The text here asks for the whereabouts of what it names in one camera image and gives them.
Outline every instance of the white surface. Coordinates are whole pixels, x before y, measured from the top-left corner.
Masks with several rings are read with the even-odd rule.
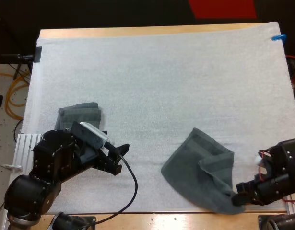
[[[39,39],[24,132],[54,127],[57,111],[98,102],[101,128],[129,143],[138,182],[127,211],[196,210],[160,174],[197,127],[235,152],[233,184],[253,179],[257,150],[295,138],[295,104],[277,23],[239,31],[87,39]],[[115,212],[133,194],[124,167],[90,169],[62,185],[51,212]],[[284,209],[282,202],[254,209]]]
[[[21,70],[26,70],[26,65],[23,65]],[[0,64],[0,72],[14,74],[15,70],[7,64]],[[4,111],[4,99],[5,94],[12,82],[10,77],[0,76],[0,95],[3,95],[2,107],[0,107],[0,165],[11,164],[14,156],[15,142],[13,140],[13,130],[18,122],[7,116]],[[23,103],[26,100],[28,88],[20,89],[13,97],[12,100],[15,103]],[[17,110],[12,107],[17,114],[24,114],[24,107]],[[8,187],[8,181],[10,177],[10,171],[0,167],[0,206],[4,201],[4,193]],[[0,213],[0,226],[2,220],[2,213]]]

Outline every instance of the gray towel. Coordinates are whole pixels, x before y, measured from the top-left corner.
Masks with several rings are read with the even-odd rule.
[[[234,153],[194,128],[161,169],[171,186],[197,206],[216,213],[237,214],[231,197]]]
[[[98,103],[82,103],[65,108],[60,108],[55,129],[71,128],[74,121],[88,122],[99,128],[101,118],[101,110],[98,108]]]

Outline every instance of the floor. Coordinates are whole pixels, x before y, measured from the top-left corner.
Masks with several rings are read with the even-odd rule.
[[[21,70],[27,71],[27,66],[23,65]],[[0,72],[14,74],[15,70],[8,64],[0,64]],[[0,95],[5,96],[9,85],[12,83],[12,78],[0,76]],[[12,101],[17,104],[23,103],[26,100],[28,88],[20,89],[12,97]],[[23,116],[24,107],[15,108],[16,114]],[[4,110],[4,100],[2,107],[0,107],[0,206],[4,200],[4,194],[8,187],[10,171],[1,167],[2,164],[12,164],[15,141],[13,139],[13,131],[18,120],[10,118]],[[21,125],[18,126],[16,133],[20,132]]]

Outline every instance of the folded gray towel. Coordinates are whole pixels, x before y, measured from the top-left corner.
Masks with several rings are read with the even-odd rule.
[[[98,108],[98,103],[82,103],[65,108],[60,108],[55,129],[71,128],[74,121],[88,122],[99,128],[101,118],[101,110]]]
[[[197,206],[223,214],[244,212],[231,198],[234,153],[194,128],[161,169],[171,186]]]

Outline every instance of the red object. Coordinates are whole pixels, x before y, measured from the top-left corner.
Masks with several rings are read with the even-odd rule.
[[[256,19],[254,0],[189,0],[197,19]]]

